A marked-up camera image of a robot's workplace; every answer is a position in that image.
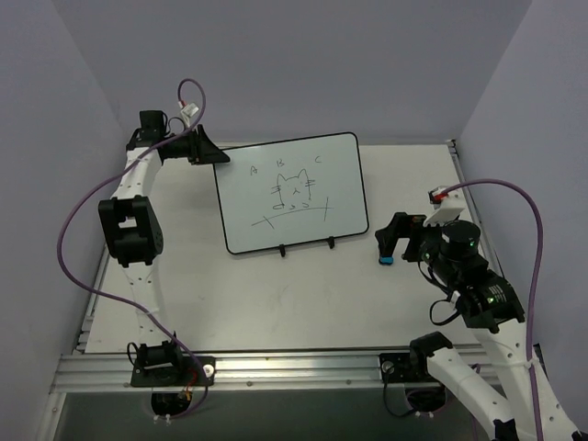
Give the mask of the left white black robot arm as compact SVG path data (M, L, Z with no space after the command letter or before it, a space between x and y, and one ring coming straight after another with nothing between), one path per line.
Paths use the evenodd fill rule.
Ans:
M166 324L158 267L164 234L150 195L167 160L203 165L226 164L230 158L198 122L173 134L162 111L146 110L140 113L140 123L126 146L127 162L117 189L98 203L98 215L108 252L123 270L137 314L133 366L141 373L151 370L164 385L175 385L185 376L186 363L175 332Z

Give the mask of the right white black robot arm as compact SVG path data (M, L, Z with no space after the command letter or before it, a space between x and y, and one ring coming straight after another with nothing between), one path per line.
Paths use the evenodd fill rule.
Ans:
M563 410L533 349L526 348L526 317L513 287L479 253L481 231L467 220L428 226L423 215L394 214L376 231L379 262L389 265L400 239L403 260L425 265L425 279L444 293L454 315L481 344L501 389L463 360L440 332L410 343L408 368L449 390L491 440L584 440Z

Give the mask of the white whiteboard black frame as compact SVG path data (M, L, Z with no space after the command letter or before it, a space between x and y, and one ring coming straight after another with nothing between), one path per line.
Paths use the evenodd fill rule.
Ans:
M369 229L358 139L340 132L226 149L214 167L226 249L247 254Z

